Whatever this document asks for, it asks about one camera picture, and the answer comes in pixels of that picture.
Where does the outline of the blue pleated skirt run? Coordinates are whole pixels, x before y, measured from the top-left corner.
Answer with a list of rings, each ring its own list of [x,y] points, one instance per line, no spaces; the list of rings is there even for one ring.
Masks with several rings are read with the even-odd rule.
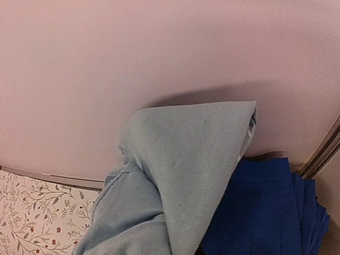
[[[287,158],[243,159],[200,248],[205,254],[317,254],[329,221],[315,180],[292,173]]]

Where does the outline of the light blue shirt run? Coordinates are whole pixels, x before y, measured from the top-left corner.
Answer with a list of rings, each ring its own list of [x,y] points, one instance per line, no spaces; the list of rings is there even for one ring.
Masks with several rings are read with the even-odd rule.
[[[256,102],[146,108],[74,254],[195,254],[256,128]]]

